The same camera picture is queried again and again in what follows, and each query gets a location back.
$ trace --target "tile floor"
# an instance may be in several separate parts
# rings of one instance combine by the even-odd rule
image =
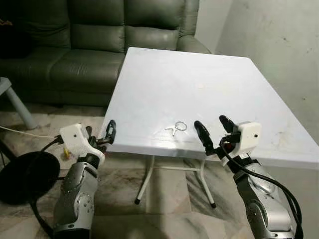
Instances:
[[[38,135],[55,136],[61,127],[76,122],[93,128],[97,135],[105,108],[28,104],[39,124],[27,130],[10,106],[0,106],[0,125]],[[40,150],[49,141],[0,129],[0,138],[21,155]],[[48,150],[60,161],[61,173],[74,163],[63,156],[63,147]],[[134,199],[145,176],[148,156],[109,153],[99,168],[95,194],[93,239],[253,239],[245,209],[232,174],[218,162],[207,162],[205,176],[217,204],[212,209],[194,172],[155,169],[147,190],[137,206]],[[157,158],[158,164],[194,165],[196,160]],[[61,182],[38,201],[40,214],[51,224]],[[0,239],[48,238],[28,205],[12,207],[0,203]]]

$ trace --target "metal ring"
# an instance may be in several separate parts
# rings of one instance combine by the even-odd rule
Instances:
[[[178,124],[179,124],[179,123],[183,124],[185,127],[184,127],[184,128],[178,127]],[[187,124],[185,124],[183,121],[177,121],[177,122],[175,123],[175,128],[176,128],[177,130],[179,130],[179,131],[185,131],[185,130],[187,130]]]

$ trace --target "black cable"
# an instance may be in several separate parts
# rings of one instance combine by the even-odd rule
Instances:
[[[3,166],[5,167],[5,161],[4,161],[4,157],[3,157],[3,154],[2,154],[1,151],[0,151],[0,154],[1,154],[1,158],[2,158],[2,164],[3,164]]]
[[[248,170],[247,168],[243,167],[242,165],[240,165],[238,162],[236,162],[232,157],[230,157],[230,155],[227,153],[225,147],[224,147],[224,143],[225,143],[225,139],[222,138],[222,140],[220,141],[220,147],[222,148],[222,150],[224,151],[226,157],[228,160],[230,160],[231,162],[233,162],[234,164],[236,164],[242,171],[244,171],[245,173],[252,175],[254,177],[263,179],[265,181],[268,181],[276,186],[278,186],[285,194],[288,204],[292,210],[294,219],[296,221],[297,227],[296,227],[296,233],[295,233],[295,237],[296,239],[303,239],[304,238],[304,232],[301,226],[302,223],[302,213],[301,213],[301,209],[299,206],[299,203],[297,201],[297,199],[294,197],[294,195],[281,183],[279,183],[278,181],[269,178],[267,176],[252,172],[250,170]]]
[[[27,195],[27,200],[31,206],[31,209],[36,217],[36,219],[38,220],[38,222],[40,223],[41,227],[43,228],[43,230],[48,234],[48,236],[52,239],[53,238],[53,229],[49,226],[49,224],[41,217],[41,215],[39,214],[38,208],[37,208],[37,199],[32,198],[31,192],[28,189],[28,185],[27,185],[27,177],[30,174],[31,168],[33,166],[33,164],[38,160],[38,158],[42,155],[42,153],[50,146],[52,146],[55,143],[59,143],[60,142],[60,138],[56,138],[54,141],[52,141],[51,143],[47,144],[38,154],[37,156],[31,161],[30,165],[28,166],[26,173],[25,173],[25,181],[24,181],[24,191]]]

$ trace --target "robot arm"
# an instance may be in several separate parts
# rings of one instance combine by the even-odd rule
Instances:
[[[295,239],[291,217],[282,205],[278,187],[243,171],[248,169],[258,175],[271,178],[258,161],[252,160],[249,156],[258,144],[261,125],[256,122],[235,125],[225,116],[221,116],[220,121],[227,134],[222,138],[220,147],[217,149],[214,149],[205,126],[199,121],[195,121],[194,126],[205,147],[206,155],[217,154],[222,164],[228,165],[234,173],[233,179],[244,201],[247,219],[255,239]]]
[[[73,124],[60,130],[67,149],[77,157],[61,186],[54,208],[53,237],[55,239],[89,239],[94,216],[94,194],[98,187],[98,167],[104,162],[105,147],[112,144],[116,125],[107,127],[106,137],[96,140],[90,128]]]

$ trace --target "sofa backrest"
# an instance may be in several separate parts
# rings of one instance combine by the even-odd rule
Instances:
[[[195,34],[199,7],[199,0],[6,2],[12,11],[8,20],[36,45],[112,52],[130,46],[176,50],[179,37]]]
[[[176,50],[180,36],[195,34],[198,5],[199,0],[68,0],[71,46]]]

